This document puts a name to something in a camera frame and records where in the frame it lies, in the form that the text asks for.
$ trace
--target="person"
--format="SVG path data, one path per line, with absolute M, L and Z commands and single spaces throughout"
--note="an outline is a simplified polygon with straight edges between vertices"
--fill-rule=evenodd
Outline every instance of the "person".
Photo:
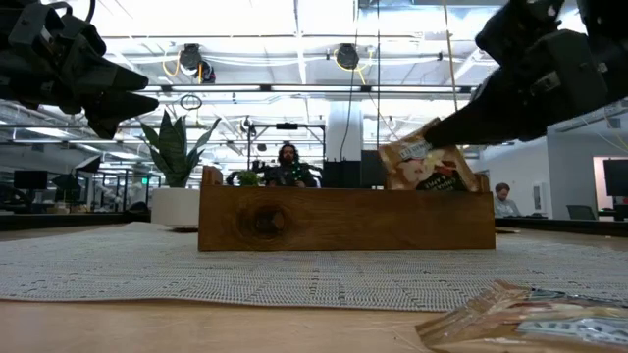
M 496 218 L 521 217 L 517 204 L 512 200 L 508 200 L 509 192 L 510 186 L 505 182 L 501 182 L 495 186 L 496 196 L 493 203 Z
M 279 149 L 278 161 L 279 165 L 267 177 L 267 186 L 316 187 L 316 180 L 307 165 L 299 162 L 294 145 L 283 145 Z

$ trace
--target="potted plant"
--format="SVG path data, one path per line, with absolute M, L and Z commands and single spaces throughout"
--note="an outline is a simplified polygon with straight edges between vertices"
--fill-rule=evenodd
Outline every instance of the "potted plant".
M 253 171 L 242 171 L 237 174 L 240 186 L 259 186 L 259 176 Z
M 198 138 L 189 152 L 184 117 L 178 118 L 173 124 L 168 112 L 164 112 L 159 133 L 152 127 L 141 124 L 144 143 L 169 186 L 153 190 L 152 223 L 172 227 L 198 227 L 200 190 L 186 189 L 185 186 L 203 154 L 204 150 L 199 149 L 209 141 L 219 121 L 220 119 L 216 120 L 209 131 Z

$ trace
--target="snack bag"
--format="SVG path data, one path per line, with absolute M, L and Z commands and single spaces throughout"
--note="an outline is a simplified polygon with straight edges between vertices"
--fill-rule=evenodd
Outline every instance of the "snack bag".
M 626 305 L 497 281 L 416 331 L 440 353 L 628 352 Z
M 423 135 L 434 119 L 401 140 L 380 147 L 393 190 L 478 191 L 478 182 L 455 146 L 431 149 Z

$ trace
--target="small plant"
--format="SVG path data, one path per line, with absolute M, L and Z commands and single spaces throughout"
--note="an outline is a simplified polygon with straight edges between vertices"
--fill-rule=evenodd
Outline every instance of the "small plant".
M 198 165 L 200 156 L 203 154 L 204 150 L 198 149 L 209 141 L 219 121 L 220 119 L 216 120 L 209 131 L 198 138 L 189 153 L 187 153 L 184 117 L 178 118 L 173 124 L 168 112 L 164 112 L 159 134 L 152 127 L 141 124 L 146 137 L 144 143 L 148 146 L 153 162 L 164 174 L 170 187 L 185 187 L 189 174 Z
M 237 179 L 240 186 L 259 186 L 259 176 L 252 171 L 238 172 Z

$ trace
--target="wooden box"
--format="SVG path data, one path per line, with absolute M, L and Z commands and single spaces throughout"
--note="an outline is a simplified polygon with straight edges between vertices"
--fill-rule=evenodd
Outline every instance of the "wooden box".
M 490 193 L 233 187 L 215 180 L 215 171 L 203 174 L 200 251 L 495 249 Z

